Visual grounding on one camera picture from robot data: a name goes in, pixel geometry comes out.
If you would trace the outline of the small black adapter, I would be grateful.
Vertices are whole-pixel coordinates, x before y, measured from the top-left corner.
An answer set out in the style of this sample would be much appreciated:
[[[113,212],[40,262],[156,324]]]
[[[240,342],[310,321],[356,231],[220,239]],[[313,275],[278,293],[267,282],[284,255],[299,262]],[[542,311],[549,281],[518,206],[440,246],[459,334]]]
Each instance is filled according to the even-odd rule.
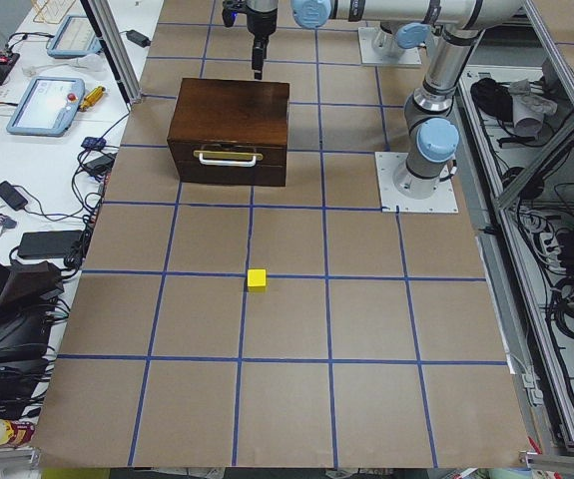
[[[148,36],[134,29],[126,32],[126,38],[141,48],[146,48],[151,45],[151,39]]]

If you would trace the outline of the near blue teach pendant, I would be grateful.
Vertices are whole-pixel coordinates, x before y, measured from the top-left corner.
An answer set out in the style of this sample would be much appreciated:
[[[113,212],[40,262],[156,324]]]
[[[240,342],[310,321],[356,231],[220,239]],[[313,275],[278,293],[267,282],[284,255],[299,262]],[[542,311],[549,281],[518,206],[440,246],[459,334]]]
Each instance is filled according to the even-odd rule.
[[[32,79],[6,131],[21,136],[63,136],[73,123],[85,91],[80,78]]]

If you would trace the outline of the aluminium frame post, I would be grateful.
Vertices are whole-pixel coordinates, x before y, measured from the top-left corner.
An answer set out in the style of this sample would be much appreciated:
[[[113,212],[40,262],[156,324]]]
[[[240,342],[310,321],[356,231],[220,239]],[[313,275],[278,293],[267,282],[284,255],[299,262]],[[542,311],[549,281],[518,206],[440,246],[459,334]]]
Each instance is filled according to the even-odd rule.
[[[140,84],[109,2],[107,0],[80,0],[80,4],[105,53],[123,100],[129,105],[140,103],[142,101]]]

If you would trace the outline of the black power brick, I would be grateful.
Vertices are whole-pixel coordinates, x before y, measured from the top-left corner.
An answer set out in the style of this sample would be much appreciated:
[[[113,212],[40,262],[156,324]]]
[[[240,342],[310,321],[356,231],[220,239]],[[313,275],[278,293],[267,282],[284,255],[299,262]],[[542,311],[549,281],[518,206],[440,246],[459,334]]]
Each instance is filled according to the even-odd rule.
[[[24,259],[64,258],[79,244],[81,230],[24,233],[17,254]]]

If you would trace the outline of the black smartphone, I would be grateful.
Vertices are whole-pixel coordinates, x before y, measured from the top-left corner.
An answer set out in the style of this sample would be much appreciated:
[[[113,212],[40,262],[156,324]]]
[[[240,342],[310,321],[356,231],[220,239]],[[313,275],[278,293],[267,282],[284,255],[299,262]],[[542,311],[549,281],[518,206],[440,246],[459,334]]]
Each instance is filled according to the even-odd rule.
[[[13,211],[24,210],[28,205],[27,199],[7,181],[0,183],[0,198]]]

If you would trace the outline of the yellow wooden block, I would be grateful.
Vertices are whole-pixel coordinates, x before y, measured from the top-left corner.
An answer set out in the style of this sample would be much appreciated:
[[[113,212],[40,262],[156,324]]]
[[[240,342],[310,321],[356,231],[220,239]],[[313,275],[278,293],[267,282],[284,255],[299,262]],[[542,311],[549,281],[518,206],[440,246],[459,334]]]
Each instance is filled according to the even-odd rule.
[[[263,292],[268,287],[268,275],[264,268],[250,268],[247,271],[247,290]]]

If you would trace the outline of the yellow lidded jar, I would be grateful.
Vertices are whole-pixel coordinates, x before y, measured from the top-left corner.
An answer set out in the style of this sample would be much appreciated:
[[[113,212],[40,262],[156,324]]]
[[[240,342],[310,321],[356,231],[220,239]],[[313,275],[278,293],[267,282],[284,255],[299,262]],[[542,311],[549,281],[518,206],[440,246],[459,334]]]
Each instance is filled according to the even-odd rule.
[[[35,429],[33,422],[0,419],[0,448],[17,448],[28,444]]]

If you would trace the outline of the dark wooden drawer box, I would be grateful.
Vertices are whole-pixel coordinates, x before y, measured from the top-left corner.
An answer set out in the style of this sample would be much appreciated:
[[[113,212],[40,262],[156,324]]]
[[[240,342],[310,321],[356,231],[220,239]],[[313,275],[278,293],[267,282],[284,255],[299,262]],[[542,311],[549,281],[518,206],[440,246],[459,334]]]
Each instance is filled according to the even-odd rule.
[[[185,78],[167,143],[184,183],[283,187],[288,83]]]

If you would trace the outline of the far blue teach pendant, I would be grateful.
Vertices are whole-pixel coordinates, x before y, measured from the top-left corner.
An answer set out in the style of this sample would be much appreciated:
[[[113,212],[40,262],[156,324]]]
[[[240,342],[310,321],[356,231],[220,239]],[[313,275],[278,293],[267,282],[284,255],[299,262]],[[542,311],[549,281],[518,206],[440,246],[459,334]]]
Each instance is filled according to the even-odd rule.
[[[78,58],[99,53],[101,44],[86,16],[67,15],[46,50],[52,58]]]

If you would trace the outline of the yellow metal tool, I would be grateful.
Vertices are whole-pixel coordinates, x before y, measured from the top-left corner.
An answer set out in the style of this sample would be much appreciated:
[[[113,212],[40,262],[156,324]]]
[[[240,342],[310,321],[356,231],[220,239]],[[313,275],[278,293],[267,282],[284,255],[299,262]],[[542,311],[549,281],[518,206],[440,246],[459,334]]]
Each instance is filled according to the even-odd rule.
[[[105,95],[106,88],[104,86],[97,86],[85,95],[83,100],[79,105],[79,110],[81,112],[87,111],[93,106],[95,106],[99,100]]]

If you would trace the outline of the blue teach pendant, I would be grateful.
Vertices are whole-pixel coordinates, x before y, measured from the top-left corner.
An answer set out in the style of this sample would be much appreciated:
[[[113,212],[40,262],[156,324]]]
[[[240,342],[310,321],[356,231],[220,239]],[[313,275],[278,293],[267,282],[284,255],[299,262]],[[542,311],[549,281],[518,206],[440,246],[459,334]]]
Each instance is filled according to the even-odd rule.
[[[99,53],[101,44],[86,16],[67,15],[46,50],[52,58],[78,58]]]
[[[73,123],[85,91],[80,78],[32,79],[6,131],[21,136],[63,136]]]

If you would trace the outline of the keys bunch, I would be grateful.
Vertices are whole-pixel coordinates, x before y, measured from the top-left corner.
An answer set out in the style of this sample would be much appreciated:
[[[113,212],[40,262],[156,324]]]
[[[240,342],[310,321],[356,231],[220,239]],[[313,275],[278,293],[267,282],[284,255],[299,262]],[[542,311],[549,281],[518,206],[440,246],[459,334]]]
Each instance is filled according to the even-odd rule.
[[[10,230],[14,230],[17,227],[17,222],[4,214],[0,214],[0,236]]]

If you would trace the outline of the blue usb hub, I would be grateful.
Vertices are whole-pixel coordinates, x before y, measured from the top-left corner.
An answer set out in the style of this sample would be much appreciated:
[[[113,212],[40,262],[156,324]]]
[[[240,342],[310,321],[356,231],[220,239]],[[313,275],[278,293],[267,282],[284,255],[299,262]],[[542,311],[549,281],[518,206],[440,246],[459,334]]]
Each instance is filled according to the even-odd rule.
[[[102,137],[85,137],[81,143],[81,148],[86,151],[102,151],[107,145],[107,141]]]

